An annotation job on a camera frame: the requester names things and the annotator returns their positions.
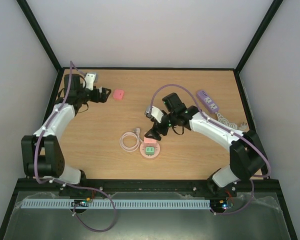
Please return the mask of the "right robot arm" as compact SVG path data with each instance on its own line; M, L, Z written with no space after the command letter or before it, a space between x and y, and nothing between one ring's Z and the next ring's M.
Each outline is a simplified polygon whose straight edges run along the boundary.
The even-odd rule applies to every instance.
M160 141L176 126L202 134L229 152L229 164L216 170L207 179L208 191L219 196L231 183L248 181L268 164L258 134L252 130L243 132L230 128L208 116L197 106L186 107L173 92L162 99L166 111L148 106L145 116L153 125L144 135Z

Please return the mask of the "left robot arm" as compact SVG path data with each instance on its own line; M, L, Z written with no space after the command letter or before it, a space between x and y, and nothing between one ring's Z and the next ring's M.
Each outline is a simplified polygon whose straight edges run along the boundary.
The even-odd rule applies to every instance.
M40 182L60 181L78 185L85 177L83 170L66 164L59 140L67 125L80 112L80 108L92 103L105 103L112 92L96 87L95 73L66 74L64 87L57 93L52 112L43 125L32 135L21 139L23 170L26 176Z

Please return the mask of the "purple power strip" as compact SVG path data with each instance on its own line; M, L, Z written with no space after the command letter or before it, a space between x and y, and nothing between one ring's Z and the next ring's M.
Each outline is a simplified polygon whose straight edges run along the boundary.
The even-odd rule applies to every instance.
M219 107L211 99L211 97L204 91L204 90L198 90L196 92L196 97L198 100L204 105L204 107L209 111L210 114L216 114L219 112Z

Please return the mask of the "red pink plug adapter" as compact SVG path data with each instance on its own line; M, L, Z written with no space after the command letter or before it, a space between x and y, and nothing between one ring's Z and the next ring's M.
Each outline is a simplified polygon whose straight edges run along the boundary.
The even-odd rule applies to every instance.
M112 96L116 101L121 101L124 97L124 94L125 91L123 89L115 89Z

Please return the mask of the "round pink socket base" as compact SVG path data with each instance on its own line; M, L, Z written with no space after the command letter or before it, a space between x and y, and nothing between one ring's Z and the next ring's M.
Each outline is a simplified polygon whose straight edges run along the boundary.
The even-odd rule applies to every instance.
M159 156L161 147L158 143L142 143L139 151L145 159L152 160Z

